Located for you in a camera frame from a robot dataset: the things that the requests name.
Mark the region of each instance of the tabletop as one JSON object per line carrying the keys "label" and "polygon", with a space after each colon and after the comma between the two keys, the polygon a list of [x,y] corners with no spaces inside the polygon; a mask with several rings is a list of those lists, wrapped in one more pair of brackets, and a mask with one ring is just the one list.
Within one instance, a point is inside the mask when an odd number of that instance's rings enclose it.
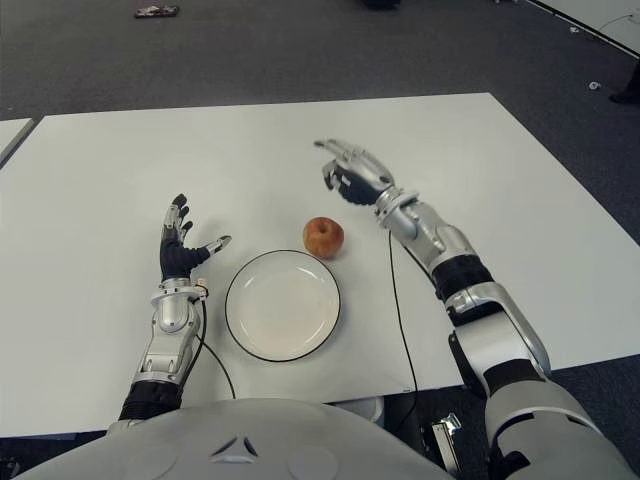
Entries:
{"label": "tabletop", "polygon": [[[188,243],[233,241],[199,267],[207,340],[239,397],[340,401],[411,390],[386,232],[370,208],[328,192],[318,138],[366,146],[469,237],[507,286],[554,368],[638,352],[626,305],[640,283],[635,242],[491,95],[449,95],[46,117],[0,171],[0,305],[6,370],[0,435],[103,429],[149,341],[168,202],[189,198]],[[331,337],[269,363],[230,336],[224,295],[251,258],[304,250],[302,229],[345,229],[327,262],[342,297]],[[451,324],[394,244],[402,322],[419,388],[459,384]],[[184,405],[229,398],[203,351]]]}
{"label": "tabletop", "polygon": [[32,125],[33,120],[30,118],[0,121],[0,167]]}

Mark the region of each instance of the small object on floor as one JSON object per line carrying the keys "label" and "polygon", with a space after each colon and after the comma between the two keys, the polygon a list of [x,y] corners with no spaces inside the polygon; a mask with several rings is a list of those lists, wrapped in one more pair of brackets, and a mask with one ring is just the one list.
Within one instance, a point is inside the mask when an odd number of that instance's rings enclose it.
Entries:
{"label": "small object on floor", "polygon": [[611,100],[613,103],[620,103],[623,105],[640,105],[640,92],[623,90],[620,93],[614,93],[613,95],[610,95],[609,100]]}
{"label": "small object on floor", "polygon": [[136,13],[133,14],[135,18],[157,18],[157,17],[175,17],[178,15],[180,11],[180,7],[178,6],[163,6],[158,7],[156,5],[152,5],[146,8],[139,8],[136,10]]}
{"label": "small object on floor", "polygon": [[362,0],[371,10],[393,10],[400,6],[401,0]]}

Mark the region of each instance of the white plate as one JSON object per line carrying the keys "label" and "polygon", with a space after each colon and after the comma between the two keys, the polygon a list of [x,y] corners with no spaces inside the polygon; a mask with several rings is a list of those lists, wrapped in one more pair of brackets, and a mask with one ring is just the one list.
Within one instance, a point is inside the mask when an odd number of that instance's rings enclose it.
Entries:
{"label": "white plate", "polygon": [[233,338],[251,355],[284,362],[329,337],[340,314],[335,278],[320,261],[294,250],[254,258],[236,274],[226,301]]}

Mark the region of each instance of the wire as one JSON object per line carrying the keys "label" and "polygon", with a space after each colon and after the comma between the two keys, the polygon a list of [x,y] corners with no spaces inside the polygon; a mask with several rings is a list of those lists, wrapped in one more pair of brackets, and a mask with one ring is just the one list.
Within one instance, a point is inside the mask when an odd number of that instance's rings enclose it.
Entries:
{"label": "wire", "polygon": [[[202,338],[204,338],[205,335],[207,334],[207,306],[205,305],[204,300],[200,300],[200,305],[202,306]],[[187,367],[187,371],[184,373],[184,377],[182,377],[182,380],[180,380],[180,385],[179,385],[180,393],[184,391],[184,386],[187,384],[187,380],[189,380],[189,375],[191,375],[191,371],[193,370],[193,367],[195,366],[196,361],[200,356],[200,352],[202,351],[202,345],[204,343],[202,338],[200,338],[200,344],[196,349],[196,353],[193,356],[191,363]]]}
{"label": "wire", "polygon": [[613,20],[609,20],[607,23],[605,23],[604,25],[602,25],[602,26],[601,26],[597,31],[598,31],[598,32],[601,32],[601,31],[602,31],[602,29],[603,29],[604,27],[608,27],[608,26],[609,26],[609,25],[611,25],[612,23],[617,22],[617,21],[619,21],[619,20],[622,20],[623,18],[631,18],[631,17],[633,17],[633,15],[631,15],[631,14],[621,15],[621,16],[619,16],[619,17],[617,17],[617,18],[614,18]]}
{"label": "wire", "polygon": [[209,353],[211,353],[211,355],[213,355],[213,358],[216,359],[216,361],[218,362],[218,365],[220,365],[220,368],[222,368],[222,371],[224,372],[224,376],[227,377],[227,382],[229,383],[229,389],[231,390],[231,398],[233,398],[235,400],[236,399],[236,389],[233,388],[233,382],[231,381],[231,377],[229,376],[229,372],[227,371],[227,368],[224,366],[224,363],[222,363],[222,360],[220,360],[220,357],[218,357],[218,355],[216,355],[216,352],[213,351],[213,348],[211,348],[207,344],[207,342],[202,340],[202,338],[200,338],[198,335],[196,335],[196,338],[198,340],[200,340],[201,344],[204,345],[204,348],[209,350]]}
{"label": "wire", "polygon": [[393,430],[393,434],[397,435],[404,423],[411,416],[416,409],[418,403],[418,381],[416,380],[416,371],[413,368],[413,361],[411,360],[411,354],[409,353],[409,347],[407,346],[407,339],[404,335],[404,328],[402,327],[402,316],[400,315],[400,302],[398,301],[398,289],[396,287],[396,271],[393,266],[393,248],[391,247],[391,231],[389,231],[389,263],[391,265],[391,283],[393,284],[393,297],[396,301],[396,313],[398,314],[398,325],[400,326],[400,333],[402,334],[402,343],[404,344],[404,351],[407,352],[407,360],[409,360],[409,367],[411,367],[411,377],[413,378],[413,403],[411,408],[407,411],[402,420],[396,425]]}

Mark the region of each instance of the apple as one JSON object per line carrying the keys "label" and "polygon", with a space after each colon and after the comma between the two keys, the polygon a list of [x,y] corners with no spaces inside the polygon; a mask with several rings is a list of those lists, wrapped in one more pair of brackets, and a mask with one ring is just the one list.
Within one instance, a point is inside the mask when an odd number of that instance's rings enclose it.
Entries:
{"label": "apple", "polygon": [[312,218],[302,232],[304,246],[309,253],[320,258],[332,258],[340,251],[344,242],[344,230],[337,222],[327,217]]}

